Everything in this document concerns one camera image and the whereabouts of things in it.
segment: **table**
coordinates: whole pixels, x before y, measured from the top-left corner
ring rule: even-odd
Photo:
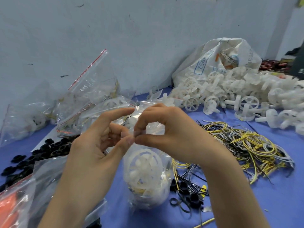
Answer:
[[[170,88],[165,88],[164,93],[169,94]],[[138,100],[146,99],[147,94],[137,96]],[[230,126],[242,125],[250,130],[266,136],[275,144],[283,147],[295,161],[295,171],[289,176],[284,170],[276,171],[270,175],[273,183],[268,179],[259,178],[251,185],[253,192],[258,199],[266,218],[271,227],[304,227],[304,136],[294,132],[294,127],[287,130],[271,129],[267,124],[256,122],[244,122],[234,117],[234,111],[226,109],[219,114],[205,115],[203,107],[200,106],[196,112],[187,112],[194,120],[224,121]],[[0,170],[10,165],[10,160],[17,154],[30,155],[30,151],[43,139],[54,126],[47,127],[35,132],[31,137],[17,141],[13,144],[0,148]],[[122,164],[119,165],[113,184],[105,196],[108,201],[108,211],[101,215],[102,227],[107,228],[146,228],[146,227],[182,227],[192,228],[200,223],[199,212],[193,211],[192,216],[182,212],[179,207],[173,208],[169,204],[175,193],[170,193],[169,198],[157,208],[150,211],[132,211],[127,202],[128,189],[123,181]],[[0,177],[0,185],[5,182]],[[209,206],[210,201],[205,197],[205,205]],[[202,213],[202,221],[213,218],[210,212]],[[205,227],[216,227],[211,222]]]

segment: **forearm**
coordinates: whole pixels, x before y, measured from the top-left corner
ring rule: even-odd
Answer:
[[[269,227],[242,169],[223,145],[215,145],[200,166],[218,227]]]
[[[62,191],[56,191],[38,228],[81,228],[85,213]]]

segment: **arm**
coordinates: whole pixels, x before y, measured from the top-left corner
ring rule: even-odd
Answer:
[[[108,192],[121,158],[134,142],[133,136],[120,139],[128,129],[111,123],[133,113],[120,108],[103,113],[72,143],[56,192],[38,228],[80,228],[89,212]],[[107,156],[103,152],[115,146]]]
[[[218,227],[269,227],[243,171],[225,146],[176,107],[163,104],[149,107],[139,117],[135,134],[145,130],[149,122],[164,124],[165,134],[138,135],[135,143],[155,147],[176,160],[201,166]]]

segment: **wall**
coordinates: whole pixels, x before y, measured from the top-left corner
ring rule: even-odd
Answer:
[[[276,60],[286,54],[287,51],[300,47],[304,40],[304,7],[296,7],[292,11],[291,19],[285,31]]]
[[[25,96],[42,80],[59,92],[66,90],[104,48],[112,55],[122,88],[138,93],[169,85],[181,61],[214,38],[244,38],[264,57],[282,3],[2,0],[0,119],[9,102]]]

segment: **wire bundle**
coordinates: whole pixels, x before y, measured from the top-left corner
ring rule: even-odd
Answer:
[[[250,184],[254,183],[260,175],[269,179],[268,176],[276,169],[293,170],[295,167],[294,161],[282,147],[256,132],[244,127],[244,130],[236,129],[235,126],[230,127],[225,122],[209,122],[205,125],[198,122],[198,124],[230,150],[247,173]]]

